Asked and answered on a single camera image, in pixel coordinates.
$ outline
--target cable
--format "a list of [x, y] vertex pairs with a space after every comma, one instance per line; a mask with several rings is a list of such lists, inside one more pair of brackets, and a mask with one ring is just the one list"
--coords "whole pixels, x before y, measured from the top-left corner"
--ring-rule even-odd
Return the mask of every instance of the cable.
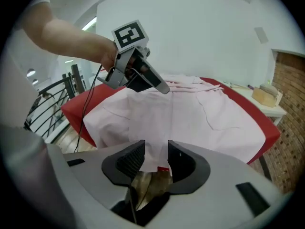
[[84, 107], [82, 108], [81, 127], [80, 127], [80, 132], [78, 133], [78, 139], [77, 139], [76, 147], [75, 147], [75, 149], [74, 149], [74, 153], [75, 153], [76, 150], [77, 150], [77, 152], [78, 152], [78, 145], [79, 145], [79, 143], [80, 143], [81, 130], [82, 130], [82, 126], [83, 126], [83, 124], [84, 124], [84, 121], [83, 121], [83, 120], [84, 120], [84, 117], [85, 117], [85, 112], [86, 112], [86, 109], [87, 109], [87, 106], [88, 106], [90, 100], [92, 99], [92, 96], [93, 96], [93, 93], [94, 93], [95, 81], [96, 81], [97, 76], [99, 75], [99, 72], [100, 72], [101, 69], [102, 69], [102, 65], [100, 65], [100, 67], [99, 67], [99, 69], [98, 69], [98, 71], [97, 71], [97, 73], [96, 73], [96, 75], [95, 75], [95, 78], [94, 78], [94, 80], [93, 80], [93, 82], [92, 82], [92, 85], [91, 85], [91, 87], [90, 87], [90, 90], [89, 90], [87, 99], [86, 99], [86, 101], [85, 101]]

